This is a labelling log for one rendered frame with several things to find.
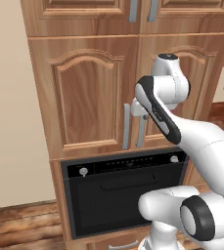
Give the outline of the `wooden arched cabinet door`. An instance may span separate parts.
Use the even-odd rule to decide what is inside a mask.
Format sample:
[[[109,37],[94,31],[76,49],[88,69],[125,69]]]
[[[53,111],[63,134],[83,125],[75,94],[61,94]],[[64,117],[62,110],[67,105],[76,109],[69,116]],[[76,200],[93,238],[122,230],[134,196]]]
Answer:
[[[49,158],[121,151],[138,37],[30,37],[28,45]]]
[[[206,121],[224,62],[224,32],[140,35],[136,79],[151,74],[159,54],[175,54],[191,83],[189,98],[173,113]]]

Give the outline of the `wooden square-panel cabinet door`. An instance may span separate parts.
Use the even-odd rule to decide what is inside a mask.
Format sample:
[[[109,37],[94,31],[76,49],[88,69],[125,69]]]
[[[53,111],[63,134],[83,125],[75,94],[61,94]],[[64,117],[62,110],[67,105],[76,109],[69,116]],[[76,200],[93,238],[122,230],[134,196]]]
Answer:
[[[138,34],[140,4],[129,22],[130,0],[21,0],[29,37]]]
[[[151,0],[142,0],[141,34],[224,32],[224,0],[158,0],[155,21],[147,21]]]

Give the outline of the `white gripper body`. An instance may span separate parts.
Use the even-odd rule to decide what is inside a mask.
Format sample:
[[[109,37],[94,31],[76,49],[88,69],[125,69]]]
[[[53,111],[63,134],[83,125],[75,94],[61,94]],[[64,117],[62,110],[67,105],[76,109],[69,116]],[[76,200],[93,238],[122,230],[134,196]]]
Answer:
[[[140,105],[136,98],[131,103],[131,114],[134,117],[147,115],[148,112]]]

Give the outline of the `wooden drawer front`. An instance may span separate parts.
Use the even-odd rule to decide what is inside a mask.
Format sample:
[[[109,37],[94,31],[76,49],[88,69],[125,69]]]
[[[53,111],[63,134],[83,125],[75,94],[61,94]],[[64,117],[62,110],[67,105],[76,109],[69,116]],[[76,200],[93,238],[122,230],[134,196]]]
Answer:
[[[117,237],[109,238],[106,240],[88,243],[87,250],[109,250],[108,246],[120,246],[134,242],[135,240],[139,240],[139,243],[135,247],[123,249],[123,250],[137,250],[141,241],[148,235],[148,232],[145,230],[143,232],[130,233],[126,235],[120,235]]]

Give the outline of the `black built-in oven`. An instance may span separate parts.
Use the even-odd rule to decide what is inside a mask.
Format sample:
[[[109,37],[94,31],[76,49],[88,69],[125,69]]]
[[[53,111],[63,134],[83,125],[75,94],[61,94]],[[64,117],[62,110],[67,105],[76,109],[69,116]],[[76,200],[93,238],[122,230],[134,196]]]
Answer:
[[[179,162],[172,163],[176,155]],[[71,237],[74,239],[147,226],[139,197],[180,186],[189,156],[178,147],[63,160],[61,169]],[[87,168],[85,177],[79,174]]]

